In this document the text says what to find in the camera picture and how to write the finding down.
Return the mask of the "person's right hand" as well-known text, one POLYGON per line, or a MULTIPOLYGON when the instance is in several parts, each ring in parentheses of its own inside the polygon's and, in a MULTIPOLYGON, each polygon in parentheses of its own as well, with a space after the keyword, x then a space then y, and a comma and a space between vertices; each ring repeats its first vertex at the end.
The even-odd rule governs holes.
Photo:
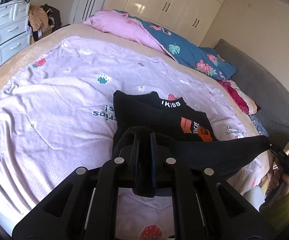
POLYGON ((270 171, 271 180, 269 183, 269 189, 274 190, 275 188, 279 187, 280 182, 283 182, 283 187, 279 194, 275 196, 275 201, 284 198, 289 194, 289 175, 285 173, 279 172, 279 170, 271 170, 270 171))

